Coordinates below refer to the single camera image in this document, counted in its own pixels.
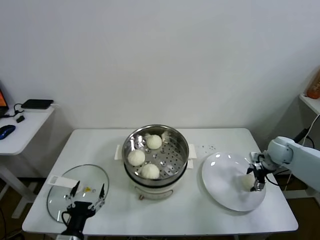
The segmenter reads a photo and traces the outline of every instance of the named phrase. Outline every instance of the white wall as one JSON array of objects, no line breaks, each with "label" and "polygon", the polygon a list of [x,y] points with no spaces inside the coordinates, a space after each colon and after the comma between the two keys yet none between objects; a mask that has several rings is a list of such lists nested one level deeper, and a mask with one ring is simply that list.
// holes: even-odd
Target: white wall
[{"label": "white wall", "polygon": [[294,136],[295,98],[320,63],[319,22],[317,0],[1,1],[10,99],[61,105],[27,166],[8,164],[46,176],[75,128],[245,127],[262,148]]}]

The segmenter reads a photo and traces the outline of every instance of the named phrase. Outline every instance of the robotic arm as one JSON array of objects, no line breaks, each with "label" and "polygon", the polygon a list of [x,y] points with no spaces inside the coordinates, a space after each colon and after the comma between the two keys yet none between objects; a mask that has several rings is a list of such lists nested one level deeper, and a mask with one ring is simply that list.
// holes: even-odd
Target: robotic arm
[{"label": "robotic arm", "polygon": [[[99,198],[95,203],[86,201],[74,201],[80,181],[72,188],[70,195],[65,199],[68,203],[66,211],[62,213],[63,223],[66,230],[56,237],[56,240],[84,240],[83,230],[88,218],[93,217],[96,212],[105,204],[105,184],[102,185]],[[69,214],[68,222],[64,219],[64,214]]]},{"label": "robotic arm", "polygon": [[255,177],[251,191],[261,191],[266,183],[265,176],[285,166],[298,179],[320,192],[320,151],[278,136],[269,143],[267,150],[251,152],[250,155],[247,174],[253,171]]}]

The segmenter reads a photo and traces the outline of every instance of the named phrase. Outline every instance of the orange bottle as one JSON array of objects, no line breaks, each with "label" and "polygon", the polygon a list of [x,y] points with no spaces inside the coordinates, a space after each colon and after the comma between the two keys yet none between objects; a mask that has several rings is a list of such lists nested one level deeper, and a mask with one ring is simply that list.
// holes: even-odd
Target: orange bottle
[{"label": "orange bottle", "polygon": [[312,99],[320,98],[320,70],[316,73],[314,80],[306,91],[306,95]]}]

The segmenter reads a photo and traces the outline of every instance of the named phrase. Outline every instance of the laptop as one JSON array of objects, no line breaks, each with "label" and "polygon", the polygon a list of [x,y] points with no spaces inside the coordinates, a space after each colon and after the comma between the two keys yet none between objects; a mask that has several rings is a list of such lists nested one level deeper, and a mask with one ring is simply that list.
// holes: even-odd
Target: laptop
[{"label": "laptop", "polygon": [[8,111],[9,107],[5,100],[4,95],[2,94],[2,91],[0,89],[0,118],[5,115],[5,113]]}]

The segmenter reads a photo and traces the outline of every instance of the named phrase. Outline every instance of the white shelf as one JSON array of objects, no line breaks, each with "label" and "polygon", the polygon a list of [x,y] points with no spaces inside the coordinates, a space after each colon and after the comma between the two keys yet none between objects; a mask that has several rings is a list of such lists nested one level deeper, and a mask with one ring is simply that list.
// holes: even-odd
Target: white shelf
[{"label": "white shelf", "polygon": [[314,111],[316,114],[320,114],[320,98],[312,99],[310,97],[305,96],[305,94],[300,94],[300,99]]}]

